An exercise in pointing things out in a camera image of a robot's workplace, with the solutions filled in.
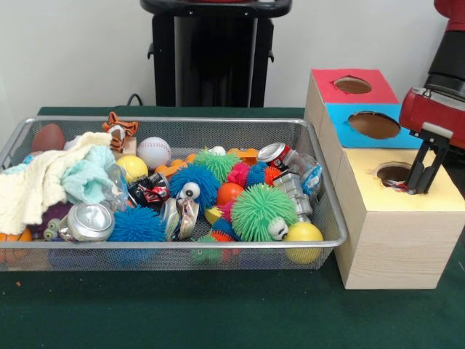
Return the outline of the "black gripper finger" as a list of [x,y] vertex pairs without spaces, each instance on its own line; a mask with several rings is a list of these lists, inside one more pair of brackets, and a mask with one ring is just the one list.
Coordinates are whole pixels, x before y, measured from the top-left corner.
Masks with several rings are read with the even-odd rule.
[[425,170],[424,158],[429,151],[429,142],[424,140],[416,154],[416,157],[412,163],[410,174],[406,180],[408,190],[414,191],[415,193],[426,193],[427,185],[429,182],[429,175]]
[[422,143],[418,152],[417,165],[420,171],[420,177],[416,184],[416,192],[419,194],[426,194],[444,160],[447,152],[450,150],[449,145],[438,145],[434,161],[428,167],[424,166],[424,158],[428,150],[431,148],[431,143]]

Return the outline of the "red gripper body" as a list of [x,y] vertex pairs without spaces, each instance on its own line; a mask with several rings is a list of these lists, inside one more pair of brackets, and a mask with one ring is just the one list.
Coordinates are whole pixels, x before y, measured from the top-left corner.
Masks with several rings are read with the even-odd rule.
[[431,89],[412,87],[403,100],[400,125],[414,134],[422,130],[449,139],[464,149],[464,101]]

